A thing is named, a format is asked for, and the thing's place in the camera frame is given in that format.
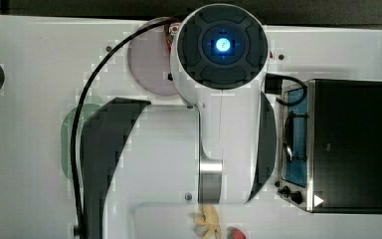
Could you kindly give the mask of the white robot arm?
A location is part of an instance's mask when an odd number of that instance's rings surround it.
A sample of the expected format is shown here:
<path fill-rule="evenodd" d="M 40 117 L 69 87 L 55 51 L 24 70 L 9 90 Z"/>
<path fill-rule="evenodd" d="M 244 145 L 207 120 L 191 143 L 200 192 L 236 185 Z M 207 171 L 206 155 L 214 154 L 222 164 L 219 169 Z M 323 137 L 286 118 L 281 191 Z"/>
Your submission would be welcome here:
<path fill-rule="evenodd" d="M 133 239 L 147 205 L 244 204 L 275 167 L 275 114 L 262 90 L 269 42 L 245 9 L 211 4 L 174 38 L 170 72 L 180 106 L 115 98 L 85 122 L 87 239 Z"/>

